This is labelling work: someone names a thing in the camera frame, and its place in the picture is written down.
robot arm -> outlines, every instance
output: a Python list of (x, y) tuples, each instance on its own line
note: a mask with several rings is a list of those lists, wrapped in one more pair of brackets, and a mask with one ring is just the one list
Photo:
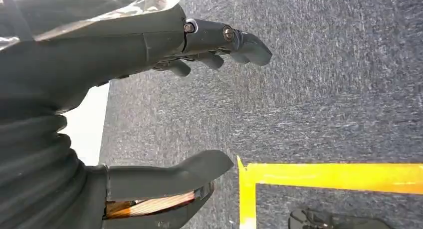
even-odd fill
[[(60, 113), (89, 88), (150, 69), (189, 74), (182, 62), (219, 68), (228, 54), (265, 65), (272, 54), (256, 36), (223, 23), (186, 19), (179, 5), (93, 23), (58, 37), (0, 51), (0, 228), (178, 229), (207, 201), (212, 182), (232, 166), (205, 151), (171, 168), (85, 166), (57, 133)], [(107, 202), (135, 202), (192, 192), (177, 207), (108, 218)]]

dark gray carpet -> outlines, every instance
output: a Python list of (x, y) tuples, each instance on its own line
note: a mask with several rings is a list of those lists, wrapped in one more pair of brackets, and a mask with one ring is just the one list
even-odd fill
[[(111, 83), (101, 162), (170, 166), (207, 149), (248, 162), (423, 162), (423, 0), (183, 0), (255, 33), (266, 67), (147, 72)], [(238, 221), (236, 169), (186, 226)], [(259, 229), (308, 206), (423, 228), (423, 197), (258, 186)]]

yellow floor marking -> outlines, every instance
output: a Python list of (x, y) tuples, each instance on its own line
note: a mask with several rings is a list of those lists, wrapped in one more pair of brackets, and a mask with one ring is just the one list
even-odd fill
[(240, 229), (256, 228), (255, 184), (423, 195), (423, 164), (258, 164), (239, 169)]

robot part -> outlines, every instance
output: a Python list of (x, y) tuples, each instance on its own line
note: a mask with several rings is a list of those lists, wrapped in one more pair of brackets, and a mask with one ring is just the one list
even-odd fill
[(297, 209), (288, 219), (289, 229), (391, 229), (382, 221)]

gray plastic cover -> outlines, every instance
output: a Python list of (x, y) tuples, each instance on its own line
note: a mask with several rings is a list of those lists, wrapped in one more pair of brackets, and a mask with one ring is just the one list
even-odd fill
[(42, 41), (102, 20), (160, 12), (180, 0), (0, 0), (0, 51)]

